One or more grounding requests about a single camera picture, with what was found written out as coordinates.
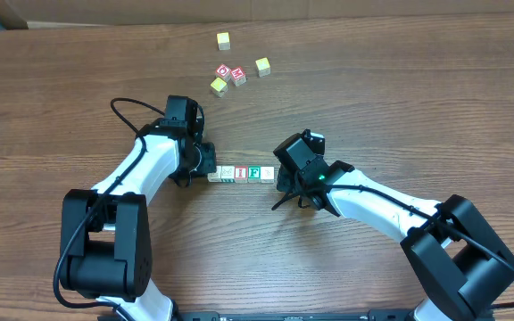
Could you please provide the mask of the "green F block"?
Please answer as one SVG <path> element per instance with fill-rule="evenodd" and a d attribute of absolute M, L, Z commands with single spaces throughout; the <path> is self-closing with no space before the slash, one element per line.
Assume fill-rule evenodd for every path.
<path fill-rule="evenodd" d="M 249 183 L 260 183 L 261 182 L 261 167 L 260 166 L 249 166 L 247 179 Z"/>

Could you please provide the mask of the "white blue picture block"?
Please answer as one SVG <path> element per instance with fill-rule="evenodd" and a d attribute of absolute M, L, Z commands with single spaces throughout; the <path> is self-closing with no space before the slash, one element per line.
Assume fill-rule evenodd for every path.
<path fill-rule="evenodd" d="M 221 182 L 221 166 L 217 166 L 216 169 L 207 174 L 209 182 Z"/>

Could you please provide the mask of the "white green picture block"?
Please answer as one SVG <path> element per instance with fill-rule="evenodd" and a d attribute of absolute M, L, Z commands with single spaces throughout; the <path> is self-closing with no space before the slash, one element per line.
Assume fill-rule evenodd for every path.
<path fill-rule="evenodd" d="M 220 179 L 224 183 L 235 182 L 235 167 L 234 166 L 222 166 L 220 171 Z"/>

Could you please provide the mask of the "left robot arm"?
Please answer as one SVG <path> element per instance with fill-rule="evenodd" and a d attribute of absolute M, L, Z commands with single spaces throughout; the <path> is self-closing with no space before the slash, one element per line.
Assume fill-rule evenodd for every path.
<path fill-rule="evenodd" d="M 170 179 L 188 187 L 217 168 L 215 147 L 203 140 L 203 107 L 168 97 L 158 119 L 132 126 L 134 147 L 92 188 L 72 189 L 62 202 L 60 257 L 53 291 L 68 309 L 108 307 L 121 320 L 179 320 L 174 300 L 152 279 L 148 205 Z"/>

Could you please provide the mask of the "red I block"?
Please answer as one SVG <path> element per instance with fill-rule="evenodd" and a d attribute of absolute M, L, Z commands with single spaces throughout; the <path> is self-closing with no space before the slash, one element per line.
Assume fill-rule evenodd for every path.
<path fill-rule="evenodd" d="M 247 183 L 248 182 L 248 167 L 247 166 L 235 166 L 234 167 L 234 181 L 236 183 Z"/>

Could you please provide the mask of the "plain white wooden block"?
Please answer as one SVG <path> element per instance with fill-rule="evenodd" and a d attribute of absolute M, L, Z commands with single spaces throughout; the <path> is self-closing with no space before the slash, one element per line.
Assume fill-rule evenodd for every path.
<path fill-rule="evenodd" d="M 274 167 L 261 167 L 260 180 L 262 183 L 275 182 L 275 168 Z"/>

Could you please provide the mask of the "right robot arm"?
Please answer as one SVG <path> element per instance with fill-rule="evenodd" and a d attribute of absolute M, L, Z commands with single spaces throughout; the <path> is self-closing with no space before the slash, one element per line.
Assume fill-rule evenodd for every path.
<path fill-rule="evenodd" d="M 399 243 L 427 296 L 411 320 L 489 320 L 514 308 L 497 301 L 514 283 L 514 254 L 470 200 L 412 197 L 351 164 L 327 164 L 324 153 L 324 136 L 309 129 L 275 149 L 281 201 L 360 221 Z"/>

